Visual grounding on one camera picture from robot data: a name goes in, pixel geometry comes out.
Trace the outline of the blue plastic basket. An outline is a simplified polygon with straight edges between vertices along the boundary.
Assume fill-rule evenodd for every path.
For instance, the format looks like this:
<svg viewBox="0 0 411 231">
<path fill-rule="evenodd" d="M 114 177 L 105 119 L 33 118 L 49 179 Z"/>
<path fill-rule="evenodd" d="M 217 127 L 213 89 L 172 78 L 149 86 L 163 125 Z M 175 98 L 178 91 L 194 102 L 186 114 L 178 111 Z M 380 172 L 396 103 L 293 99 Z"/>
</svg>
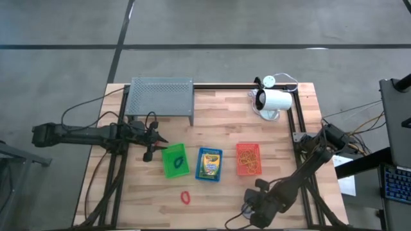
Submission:
<svg viewBox="0 0 411 231">
<path fill-rule="evenodd" d="M 200 173 L 200 165 L 201 165 L 201 158 L 203 154 L 218 154 L 220 155 L 220 169 L 219 172 L 217 174 L 216 178 L 200 178 L 199 173 Z M 207 181 L 207 182 L 219 182 L 220 181 L 220 177 L 221 177 L 221 172 L 222 172 L 222 157 L 223 157 L 223 151 L 219 150 L 219 149 L 213 149 L 213 148 L 205 148 L 205 147 L 201 147 L 198 151 L 198 158 L 197 158 L 197 166 L 196 166 L 196 173 L 195 173 L 195 178 L 197 180 L 203 180 L 203 181 Z"/>
</svg>

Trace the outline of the grey metal furniture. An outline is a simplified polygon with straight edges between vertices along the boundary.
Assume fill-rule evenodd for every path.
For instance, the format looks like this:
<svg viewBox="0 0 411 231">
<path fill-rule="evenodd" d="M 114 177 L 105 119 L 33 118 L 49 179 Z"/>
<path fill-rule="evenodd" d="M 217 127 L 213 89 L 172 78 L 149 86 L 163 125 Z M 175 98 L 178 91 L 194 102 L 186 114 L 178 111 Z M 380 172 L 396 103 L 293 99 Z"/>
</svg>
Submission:
<svg viewBox="0 0 411 231">
<path fill-rule="evenodd" d="M 0 141 L 0 231 L 6 231 L 10 226 L 17 199 L 33 163 L 48 167 L 51 158 L 40 157 Z"/>
</svg>

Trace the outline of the grey equipment stand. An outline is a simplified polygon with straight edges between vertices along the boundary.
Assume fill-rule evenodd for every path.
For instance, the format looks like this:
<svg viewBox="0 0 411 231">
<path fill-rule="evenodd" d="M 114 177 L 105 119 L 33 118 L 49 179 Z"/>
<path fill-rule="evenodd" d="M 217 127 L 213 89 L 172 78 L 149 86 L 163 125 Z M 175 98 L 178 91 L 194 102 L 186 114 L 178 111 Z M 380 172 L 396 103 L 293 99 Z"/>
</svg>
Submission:
<svg viewBox="0 0 411 231">
<path fill-rule="evenodd" d="M 392 162 L 411 169 L 411 73 L 379 84 Z"/>
</svg>

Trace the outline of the grey perforated metal riser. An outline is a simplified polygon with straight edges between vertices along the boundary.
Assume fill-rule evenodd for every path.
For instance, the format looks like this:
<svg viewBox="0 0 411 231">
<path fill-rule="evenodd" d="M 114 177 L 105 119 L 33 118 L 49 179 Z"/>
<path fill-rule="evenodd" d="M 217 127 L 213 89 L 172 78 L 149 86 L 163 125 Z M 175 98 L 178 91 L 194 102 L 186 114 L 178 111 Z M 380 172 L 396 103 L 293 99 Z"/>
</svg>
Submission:
<svg viewBox="0 0 411 231">
<path fill-rule="evenodd" d="M 125 106 L 126 116 L 185 116 L 194 125 L 195 94 L 192 78 L 135 77 Z"/>
</svg>

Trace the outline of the green plastic basket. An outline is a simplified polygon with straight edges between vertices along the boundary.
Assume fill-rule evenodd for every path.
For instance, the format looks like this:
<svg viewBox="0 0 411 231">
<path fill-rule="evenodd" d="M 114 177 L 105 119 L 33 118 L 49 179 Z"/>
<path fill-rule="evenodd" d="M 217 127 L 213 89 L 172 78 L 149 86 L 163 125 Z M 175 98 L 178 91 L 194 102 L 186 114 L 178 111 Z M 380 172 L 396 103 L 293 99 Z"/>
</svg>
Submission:
<svg viewBox="0 0 411 231">
<path fill-rule="evenodd" d="M 183 156 L 185 158 L 185 163 L 181 168 L 175 169 L 173 163 L 179 156 Z M 184 144 L 174 144 L 168 146 L 167 149 L 162 150 L 162 161 L 164 166 L 164 175 L 166 178 L 176 178 L 190 174 L 189 162 Z"/>
</svg>

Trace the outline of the white paper sheet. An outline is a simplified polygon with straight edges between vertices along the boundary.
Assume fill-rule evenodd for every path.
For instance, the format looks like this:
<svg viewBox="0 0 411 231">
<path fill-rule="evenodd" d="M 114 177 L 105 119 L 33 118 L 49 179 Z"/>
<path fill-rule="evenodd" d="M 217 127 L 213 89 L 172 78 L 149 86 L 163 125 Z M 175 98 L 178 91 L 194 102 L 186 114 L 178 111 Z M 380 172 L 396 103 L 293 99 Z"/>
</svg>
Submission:
<svg viewBox="0 0 411 231">
<path fill-rule="evenodd" d="M 342 164 L 346 164 L 350 161 L 353 161 L 351 158 L 342 157 L 339 155 L 334 155 L 332 160 L 333 160 L 333 165 L 335 167 L 338 167 Z M 349 195 L 349 196 L 356 196 L 356 186 L 355 186 L 354 176 L 348 176 L 345 178 L 338 179 L 338 184 L 339 184 L 340 191 L 342 194 Z"/>
</svg>

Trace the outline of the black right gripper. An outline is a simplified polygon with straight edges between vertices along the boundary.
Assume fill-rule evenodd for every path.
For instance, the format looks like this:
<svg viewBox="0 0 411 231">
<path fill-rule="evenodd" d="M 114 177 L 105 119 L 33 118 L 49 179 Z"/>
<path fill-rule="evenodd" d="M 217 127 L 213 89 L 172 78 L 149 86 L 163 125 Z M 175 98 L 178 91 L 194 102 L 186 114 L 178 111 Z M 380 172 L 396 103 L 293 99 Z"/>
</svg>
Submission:
<svg viewBox="0 0 411 231">
<path fill-rule="evenodd" d="M 244 195 L 245 205 L 252 211 L 249 216 L 250 224 L 260 229 L 268 227 L 275 215 L 285 213 L 290 206 L 284 199 L 271 193 L 270 185 L 274 182 L 282 182 L 285 178 L 278 178 L 267 182 L 263 179 L 256 179 L 255 186 L 258 191 L 247 189 Z"/>
</svg>

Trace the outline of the black backlit keyboard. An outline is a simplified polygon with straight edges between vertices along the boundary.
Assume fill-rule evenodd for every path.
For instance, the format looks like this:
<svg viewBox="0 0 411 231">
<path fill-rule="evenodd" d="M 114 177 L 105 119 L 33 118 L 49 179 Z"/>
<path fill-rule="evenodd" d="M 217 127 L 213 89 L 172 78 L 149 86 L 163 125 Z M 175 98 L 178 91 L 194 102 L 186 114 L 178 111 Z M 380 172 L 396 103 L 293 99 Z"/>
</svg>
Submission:
<svg viewBox="0 0 411 231">
<path fill-rule="evenodd" d="M 382 165 L 380 173 L 383 197 L 411 205 L 411 169 Z"/>
</svg>

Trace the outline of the black desk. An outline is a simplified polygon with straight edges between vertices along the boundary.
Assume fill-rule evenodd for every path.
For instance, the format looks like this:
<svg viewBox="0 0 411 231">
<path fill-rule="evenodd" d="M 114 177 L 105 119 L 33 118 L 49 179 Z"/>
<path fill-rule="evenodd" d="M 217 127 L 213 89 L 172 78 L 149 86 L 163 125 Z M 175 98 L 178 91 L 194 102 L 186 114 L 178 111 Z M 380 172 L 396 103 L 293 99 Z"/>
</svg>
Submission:
<svg viewBox="0 0 411 231">
<path fill-rule="evenodd" d="M 377 168 L 380 164 L 391 164 L 392 155 L 390 147 L 371 153 L 370 155 L 352 160 L 345 164 L 335 167 L 337 178 L 349 176 Z"/>
</svg>

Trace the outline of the orange plastic basket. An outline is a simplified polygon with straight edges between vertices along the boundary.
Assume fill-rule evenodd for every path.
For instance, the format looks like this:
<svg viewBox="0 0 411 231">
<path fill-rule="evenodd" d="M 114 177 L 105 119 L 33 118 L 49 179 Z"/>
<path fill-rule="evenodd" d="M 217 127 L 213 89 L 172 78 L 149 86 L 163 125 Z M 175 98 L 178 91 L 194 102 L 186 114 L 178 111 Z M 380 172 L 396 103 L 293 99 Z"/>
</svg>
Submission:
<svg viewBox="0 0 411 231">
<path fill-rule="evenodd" d="M 258 159 L 258 164 L 259 164 L 259 169 L 255 173 L 248 173 L 247 168 L 245 166 L 241 166 L 238 163 L 238 154 L 240 151 L 243 150 L 251 150 L 253 151 Z M 236 160 L 237 160 L 237 175 L 239 176 L 252 176 L 252 175 L 261 175 L 262 174 L 262 168 L 261 168 L 261 158 L 259 154 L 259 145 L 258 144 L 245 144 L 245 143 L 240 143 L 236 145 Z"/>
</svg>

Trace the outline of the yellow green crayon box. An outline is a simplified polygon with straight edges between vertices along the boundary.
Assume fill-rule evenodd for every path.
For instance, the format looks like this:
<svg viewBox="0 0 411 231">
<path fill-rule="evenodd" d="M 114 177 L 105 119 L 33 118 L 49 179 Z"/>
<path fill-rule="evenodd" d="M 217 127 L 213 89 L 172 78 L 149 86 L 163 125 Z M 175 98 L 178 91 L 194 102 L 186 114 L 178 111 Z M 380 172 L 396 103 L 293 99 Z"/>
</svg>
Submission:
<svg viewBox="0 0 411 231">
<path fill-rule="evenodd" d="M 220 155 L 203 154 L 200 165 L 200 178 L 216 178 L 220 169 Z"/>
</svg>

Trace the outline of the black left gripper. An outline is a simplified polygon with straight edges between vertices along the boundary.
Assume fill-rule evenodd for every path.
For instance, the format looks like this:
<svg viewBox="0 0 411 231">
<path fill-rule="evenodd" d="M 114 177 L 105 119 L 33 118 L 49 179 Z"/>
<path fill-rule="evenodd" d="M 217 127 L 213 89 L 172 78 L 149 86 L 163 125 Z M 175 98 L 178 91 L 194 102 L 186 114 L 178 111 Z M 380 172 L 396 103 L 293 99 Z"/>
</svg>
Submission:
<svg viewBox="0 0 411 231">
<path fill-rule="evenodd" d="M 131 121 L 128 125 L 132 130 L 131 141 L 134 144 L 146 146 L 147 148 L 143 155 L 144 162 L 150 162 L 155 151 L 167 149 L 167 147 L 156 146 L 157 141 L 168 143 L 168 141 L 161 137 L 156 131 L 159 125 L 157 121 L 151 122 L 148 128 L 145 128 L 145 124 L 142 121 Z"/>
</svg>

